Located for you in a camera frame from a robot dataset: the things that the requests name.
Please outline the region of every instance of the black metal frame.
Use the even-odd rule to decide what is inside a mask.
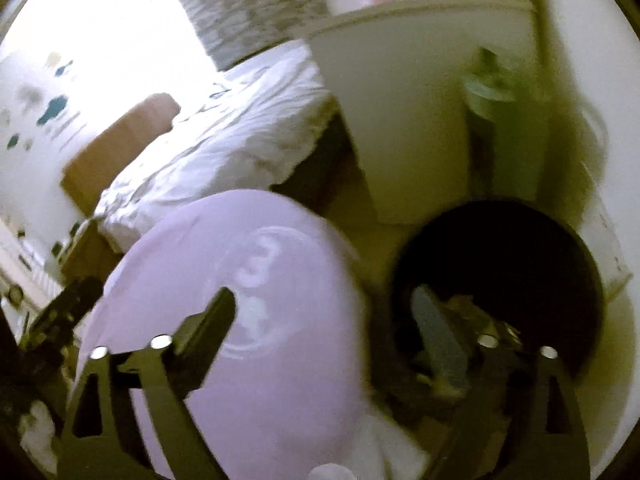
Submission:
[[[560,359],[527,356],[508,346],[479,349],[479,374],[428,479],[476,478],[498,414],[511,423],[497,465],[483,478],[588,480],[587,439]]]
[[[20,417],[34,400],[48,405],[59,431],[63,421],[38,391],[38,386],[59,373],[61,350],[73,339],[73,329],[102,295],[95,278],[73,282],[40,313],[23,335],[20,346],[0,311],[0,458],[8,478],[44,480],[45,476],[20,447]]]
[[[150,467],[129,395],[142,389],[158,440],[176,480],[227,480],[184,404],[202,386],[236,316],[222,288],[204,313],[187,317],[158,348],[92,354],[69,405],[58,467],[62,480],[164,478]]]

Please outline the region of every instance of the screw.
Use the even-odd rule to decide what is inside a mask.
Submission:
[[[97,346],[91,352],[91,359],[97,361],[98,359],[102,359],[105,355],[109,353],[109,349],[106,346]]]
[[[485,348],[497,348],[498,340],[492,335],[482,334],[478,338],[478,344],[480,346],[484,346]]]
[[[167,348],[172,343],[172,341],[173,339],[170,335],[167,335],[167,334],[157,335],[155,338],[151,340],[151,348],[153,348],[154,350]]]
[[[558,350],[552,348],[551,346],[543,346],[540,349],[540,353],[546,357],[547,359],[557,359],[558,358]]]

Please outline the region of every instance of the white bedding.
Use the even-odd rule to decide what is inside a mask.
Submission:
[[[102,193],[95,217],[115,249],[128,251],[181,205],[284,182],[337,110],[305,44],[226,86],[177,116]]]

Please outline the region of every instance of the green object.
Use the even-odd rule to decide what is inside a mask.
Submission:
[[[411,312],[427,354],[418,354],[418,361],[428,361],[437,377],[446,379],[456,390],[466,393],[470,384],[466,376],[468,355],[463,338],[448,322],[437,298],[426,285],[418,286],[412,293]]]
[[[481,49],[478,66],[463,77],[474,198],[513,196],[534,202],[548,129],[537,85],[523,70],[508,70]]]

